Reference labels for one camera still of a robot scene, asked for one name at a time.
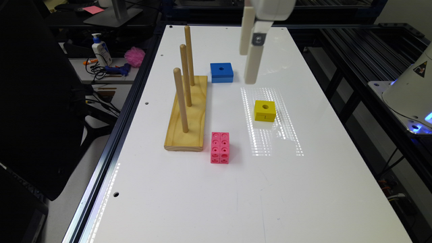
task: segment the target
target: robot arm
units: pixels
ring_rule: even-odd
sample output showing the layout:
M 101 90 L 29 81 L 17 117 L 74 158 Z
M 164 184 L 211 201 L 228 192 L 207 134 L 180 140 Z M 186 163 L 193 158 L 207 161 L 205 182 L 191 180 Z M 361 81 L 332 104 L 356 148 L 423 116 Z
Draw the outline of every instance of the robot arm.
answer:
M 244 70 L 244 80 L 247 84 L 254 84 L 257 81 L 265 37 L 271 25 L 274 21 L 286 20 L 295 3 L 296 0 L 245 0 L 240 54 L 248 55 Z

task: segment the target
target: floor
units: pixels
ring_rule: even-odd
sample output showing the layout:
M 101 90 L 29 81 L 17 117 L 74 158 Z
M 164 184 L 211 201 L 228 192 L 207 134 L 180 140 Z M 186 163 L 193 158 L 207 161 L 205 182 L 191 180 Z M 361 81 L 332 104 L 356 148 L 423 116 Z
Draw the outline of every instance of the floor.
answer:
M 115 88 L 115 95 L 112 103 L 122 109 L 124 101 L 129 93 L 131 84 L 112 84 L 112 85 L 94 85 L 94 89 L 98 88 Z M 92 104 L 101 110 L 104 110 L 99 104 Z M 103 126 L 103 122 L 93 120 L 91 117 L 87 122 L 94 128 Z M 99 161 L 105 144 L 109 136 L 97 138 L 87 150 L 85 156 L 78 164 L 77 168 L 71 175 L 63 192 L 54 201 L 46 201 L 49 208 L 47 222 L 44 226 L 41 236 L 41 243 L 60 243 L 68 230 L 70 221 L 74 216 L 75 210 L 78 207 L 81 197 L 86 190 L 87 184 L 90 181 L 92 173 Z

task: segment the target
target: wooden peg board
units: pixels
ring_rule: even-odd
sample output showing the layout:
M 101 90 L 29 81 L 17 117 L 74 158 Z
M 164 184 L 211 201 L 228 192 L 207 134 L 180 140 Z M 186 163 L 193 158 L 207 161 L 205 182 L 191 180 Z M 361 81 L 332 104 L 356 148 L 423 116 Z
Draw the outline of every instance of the wooden peg board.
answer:
M 175 95 L 164 144 L 168 151 L 200 152 L 203 150 L 207 76 L 195 76 L 194 80 L 195 85 L 190 87 L 192 106 L 186 107 L 189 132 L 184 133 L 182 130 L 178 98 Z

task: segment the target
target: white table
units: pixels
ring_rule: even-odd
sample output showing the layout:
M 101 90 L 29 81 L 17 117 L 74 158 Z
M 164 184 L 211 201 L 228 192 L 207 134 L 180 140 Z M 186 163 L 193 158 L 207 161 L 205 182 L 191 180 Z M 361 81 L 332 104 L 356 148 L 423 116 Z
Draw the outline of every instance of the white table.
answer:
M 87 58 L 69 58 L 70 63 L 74 67 L 76 73 L 81 79 L 81 82 L 83 84 L 90 84 L 93 81 L 93 78 L 95 75 L 89 74 L 86 71 L 86 66 L 82 63 L 85 62 Z M 110 65 L 111 67 L 115 67 L 116 65 L 121 67 L 125 63 L 127 63 L 126 59 L 124 58 L 113 58 L 113 63 Z M 90 64 L 87 66 L 87 70 L 90 71 L 90 66 L 93 64 Z M 131 67 L 129 74 L 127 76 L 122 77 L 104 77 L 101 80 L 95 80 L 94 83 L 107 83 L 107 84 L 133 84 L 136 74 L 138 73 L 139 68 Z
M 253 86 L 240 28 L 191 31 L 195 75 L 234 69 L 234 83 L 209 83 L 204 151 L 163 148 L 185 42 L 166 28 L 83 242 L 411 242 L 285 28 L 270 30 Z M 255 99 L 276 102 L 274 124 L 253 120 Z M 211 132 L 229 132 L 229 165 L 210 164 Z

